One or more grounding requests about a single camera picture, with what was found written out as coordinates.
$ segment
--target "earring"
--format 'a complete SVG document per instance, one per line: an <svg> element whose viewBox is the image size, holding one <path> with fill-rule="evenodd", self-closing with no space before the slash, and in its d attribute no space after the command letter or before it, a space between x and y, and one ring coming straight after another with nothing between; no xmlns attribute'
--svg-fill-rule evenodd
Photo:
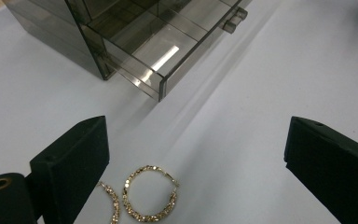
<svg viewBox="0 0 358 224"><path fill-rule="evenodd" d="M112 215L110 224L118 224L118 218L120 216L120 205L118 204L118 196L115 194L112 187L110 187L109 185L105 185L104 182L98 182L97 187L98 186L102 186L106 193L109 194L109 196L113 200L113 207L115 208L115 213Z"/></svg>
<svg viewBox="0 0 358 224"><path fill-rule="evenodd" d="M169 178L173 182L173 184L175 185L175 188L173 189L173 192L171 193L169 203L165 206L165 208L161 212L159 212L159 213L157 213L155 215L152 215L152 216L143 216L140 213L138 213L135 210L133 210L132 206L131 206L131 204L129 202L129 197L128 197L128 192L129 192L131 181L137 175L139 175L139 174L141 174L142 172L145 172L145 171L160 172L164 176ZM173 210L173 207L175 206L175 202L176 202L176 198L177 198L176 189L178 187L179 187L178 182L175 179L173 179L172 176L170 176L168 173L164 172L161 168L159 168L157 166L146 165L144 167L139 168L137 171L132 173L127 178L126 183L124 184L124 189L123 189L124 207L126 208L127 212L130 214L130 216L134 217L136 220L138 220L140 222L156 222L156 221L159 221L159 220L165 218Z"/></svg>

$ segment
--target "gold hoop earring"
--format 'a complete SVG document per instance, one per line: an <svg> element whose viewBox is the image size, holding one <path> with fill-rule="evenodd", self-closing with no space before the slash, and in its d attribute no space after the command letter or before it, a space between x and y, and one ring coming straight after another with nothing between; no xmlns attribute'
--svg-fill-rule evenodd
<svg viewBox="0 0 358 224"><path fill-rule="evenodd" d="M144 216L141 215L140 213L136 212L135 210L132 209L132 205L129 202L129 197L128 197L128 191L130 188L130 184L131 181L139 174L141 174L142 172L145 171L156 171L156 172L160 172L162 173L164 176L168 177L173 184L175 185L175 188L173 189L173 192L171 193L170 196L170 201L169 203L164 207L164 209L152 216ZM172 176L170 176L168 173L164 172L161 168L157 167L157 166L150 166L150 165L146 165L144 167L139 168L137 171L135 171L134 173L132 173L126 180L126 183L124 184L124 189L123 189L123 203L124 203L124 207L126 208L127 212L130 214L130 216L134 217L136 220L140 221L140 222L156 222L159 220L162 220L163 218L165 218L172 210L173 207L175 206L175 202L176 202L176 198L177 198L177 194L176 194L176 189L179 187L178 182L172 178Z"/></svg>
<svg viewBox="0 0 358 224"><path fill-rule="evenodd" d="M109 196L113 200L113 207L115 208L115 212L112 215L110 224L118 224L118 218L120 216L120 205L118 204L118 196L115 194L112 187L110 187L109 185L105 185L104 182L98 182L97 187L98 186L102 186L106 193L109 194Z"/></svg>

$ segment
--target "black foam pad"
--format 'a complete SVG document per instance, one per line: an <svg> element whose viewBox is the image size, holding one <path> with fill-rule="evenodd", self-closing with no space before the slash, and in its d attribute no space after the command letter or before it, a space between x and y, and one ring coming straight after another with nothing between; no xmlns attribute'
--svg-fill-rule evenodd
<svg viewBox="0 0 358 224"><path fill-rule="evenodd" d="M341 223L358 223L358 143L322 123L292 117L284 160Z"/></svg>

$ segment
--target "white table surface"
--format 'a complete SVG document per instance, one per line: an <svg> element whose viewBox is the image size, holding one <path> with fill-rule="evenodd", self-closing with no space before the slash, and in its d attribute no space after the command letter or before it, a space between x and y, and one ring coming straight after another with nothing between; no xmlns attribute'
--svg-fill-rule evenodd
<svg viewBox="0 0 358 224"><path fill-rule="evenodd" d="M27 34L0 9L0 174L29 160L83 119L106 115L117 193L151 164L181 184L160 223L338 223L285 168L292 116L358 142L358 1L254 0L162 103L118 75L101 81ZM145 174L131 186L144 213L171 186ZM121 223L137 223L125 214ZM111 202L92 192L76 223L108 223Z"/></svg>

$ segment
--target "acrylic drawer organizer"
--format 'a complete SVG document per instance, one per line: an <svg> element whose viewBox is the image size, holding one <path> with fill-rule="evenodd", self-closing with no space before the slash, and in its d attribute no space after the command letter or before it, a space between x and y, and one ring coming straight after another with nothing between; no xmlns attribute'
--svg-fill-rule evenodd
<svg viewBox="0 0 358 224"><path fill-rule="evenodd" d="M4 0L30 34L91 73L161 101L250 0Z"/></svg>

